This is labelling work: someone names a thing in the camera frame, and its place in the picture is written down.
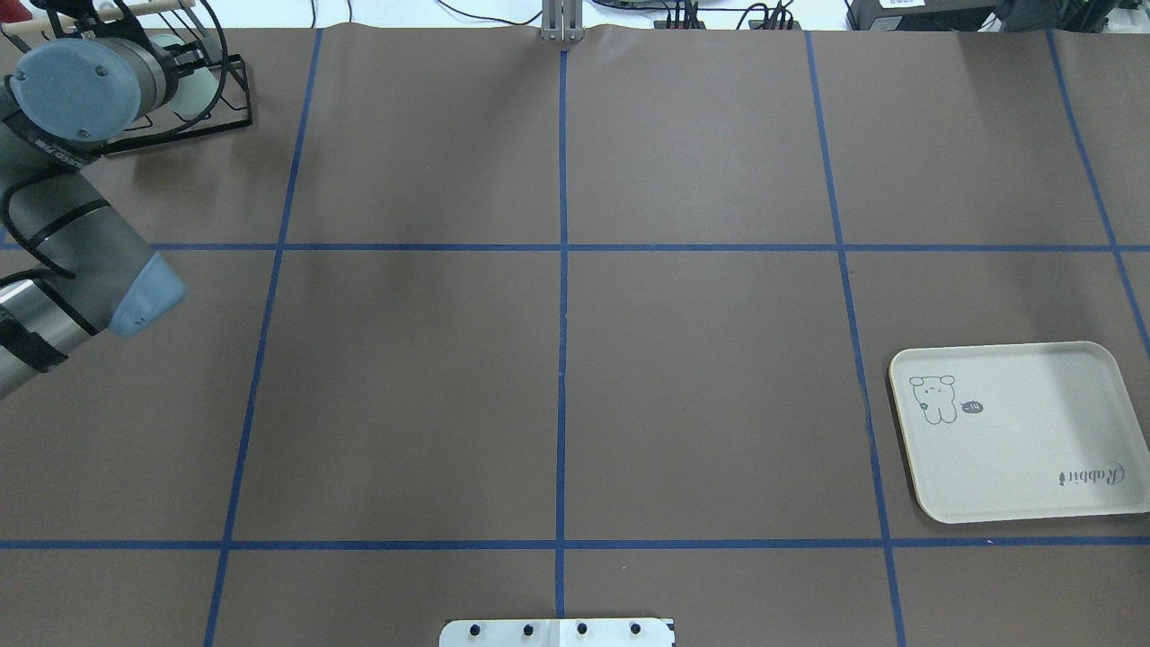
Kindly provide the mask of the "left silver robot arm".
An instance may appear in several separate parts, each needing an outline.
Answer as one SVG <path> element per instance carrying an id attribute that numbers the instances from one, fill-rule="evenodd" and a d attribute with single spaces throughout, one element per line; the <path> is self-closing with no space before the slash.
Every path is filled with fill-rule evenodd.
<path id="1" fill-rule="evenodd" d="M 175 38 L 61 38 L 3 78 L 3 231 L 34 259 L 3 275 L 3 394 L 110 331 L 139 334 L 186 284 L 84 176 L 103 145 L 172 101 Z"/>

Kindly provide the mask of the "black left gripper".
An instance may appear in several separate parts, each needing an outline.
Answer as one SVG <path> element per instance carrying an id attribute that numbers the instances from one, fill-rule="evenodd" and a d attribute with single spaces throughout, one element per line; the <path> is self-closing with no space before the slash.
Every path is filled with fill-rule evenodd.
<path id="1" fill-rule="evenodd" d="M 155 40 L 153 45 L 168 76 L 164 99 L 212 99 L 212 74 L 200 40 Z"/>

